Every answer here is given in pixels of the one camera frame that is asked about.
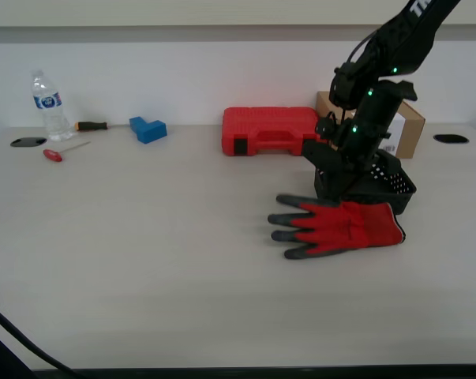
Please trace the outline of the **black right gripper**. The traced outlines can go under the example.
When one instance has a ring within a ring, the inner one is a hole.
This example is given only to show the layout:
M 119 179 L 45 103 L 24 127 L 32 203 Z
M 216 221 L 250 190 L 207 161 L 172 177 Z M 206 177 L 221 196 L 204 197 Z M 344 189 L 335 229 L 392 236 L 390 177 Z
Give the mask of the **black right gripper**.
M 319 199 L 364 198 L 362 181 L 374 155 L 373 144 L 349 144 L 334 149 L 329 143 L 309 140 L 302 156 L 316 169 L 314 187 Z

